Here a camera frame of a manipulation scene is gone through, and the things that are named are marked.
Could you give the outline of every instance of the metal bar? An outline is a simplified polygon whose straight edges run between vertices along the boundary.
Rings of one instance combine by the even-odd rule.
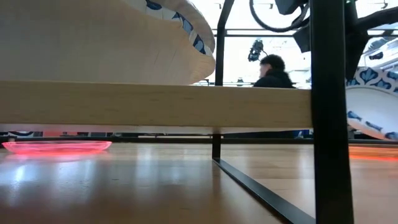
[[[225,24],[231,12],[234,0],[225,0],[221,10],[220,19],[217,24],[217,45],[216,45],[216,86],[223,86],[224,82],[224,47],[225,47]],[[212,142],[212,158],[221,156],[221,135],[214,134]]]
[[[220,19],[217,24],[217,45],[216,45],[216,86],[223,85],[224,79],[224,47],[225,47],[225,24],[228,20],[234,0],[225,0],[221,10]]]
[[[345,100],[345,2],[310,1],[317,224],[354,223]]]
[[[214,134],[211,142],[211,158],[221,158],[221,135]]]
[[[227,162],[222,159],[214,159],[214,162],[249,194],[257,199],[258,202],[269,208],[276,217],[282,219],[282,221],[294,224],[315,224],[315,219],[313,217],[256,182],[251,177],[243,174]]]
[[[375,37],[398,37],[398,34],[389,34],[389,35],[383,35],[383,34],[369,34],[370,38],[375,38]],[[278,37],[278,38],[292,38],[292,35],[251,35],[251,34],[226,34],[225,37]]]
[[[358,20],[358,13],[356,12],[355,1],[345,1],[344,5],[345,12],[345,29],[346,33],[353,32],[355,29],[355,24]]]
[[[270,31],[270,30],[267,30],[267,29],[262,29],[262,28],[257,28],[257,29],[245,29],[245,28],[237,28],[237,29],[225,29],[226,31]],[[386,31],[386,30],[398,30],[398,29],[396,29],[396,28],[391,28],[391,29],[380,29],[380,28],[377,28],[377,27],[374,27],[374,28],[372,28],[372,29],[369,29],[369,30],[373,30],[373,31]]]
[[[0,137],[0,143],[13,141],[111,141],[128,143],[163,143],[163,144],[211,144],[210,138],[135,138],[135,137],[88,137],[88,136],[68,136],[68,137],[36,137],[36,138],[16,138],[14,136]],[[398,141],[384,141],[372,139],[350,139],[350,146],[369,146],[372,147],[398,147]],[[222,144],[313,144],[312,139],[221,139]]]

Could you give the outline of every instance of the dark hair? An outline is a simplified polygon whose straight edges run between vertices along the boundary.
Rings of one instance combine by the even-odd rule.
[[[285,62],[284,60],[278,55],[268,55],[261,59],[260,65],[267,65],[269,64],[272,69],[276,70],[285,70]]]

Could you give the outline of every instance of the wooden floor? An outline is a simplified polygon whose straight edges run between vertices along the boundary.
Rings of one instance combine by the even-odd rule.
[[[1,223],[280,223],[210,161],[210,147],[113,144],[73,157],[0,151]],[[315,216],[312,146],[225,145],[221,153]],[[356,223],[396,223],[398,149],[350,154]]]

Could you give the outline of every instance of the black metal leg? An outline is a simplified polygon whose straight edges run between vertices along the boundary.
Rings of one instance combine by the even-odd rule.
[[[319,224],[352,224],[345,101],[345,4],[311,0],[312,121]]]
[[[223,85],[224,75],[224,41],[225,41],[225,24],[231,11],[233,0],[226,0],[221,11],[220,20],[217,26],[217,53],[216,53],[216,86]],[[213,161],[225,171],[232,179],[234,179],[241,187],[255,197],[260,203],[269,208],[276,216],[284,222],[294,224],[314,224],[315,219],[296,206],[292,205],[282,197],[278,196],[271,190],[256,182],[254,179],[243,174],[227,162],[220,159],[221,157],[221,135],[213,135]]]
[[[213,135],[211,158],[213,158],[213,159],[221,158],[221,135],[220,134]]]
[[[221,10],[220,19],[217,24],[217,45],[216,45],[216,86],[223,86],[224,80],[224,45],[225,45],[225,24],[231,12],[234,0],[225,0],[223,9]],[[213,135],[213,152],[212,158],[220,158],[221,156],[221,135]]]

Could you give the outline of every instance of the wooden shelf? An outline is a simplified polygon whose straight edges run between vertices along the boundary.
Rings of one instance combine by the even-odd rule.
[[[233,133],[312,127],[310,91],[0,82],[0,131]]]

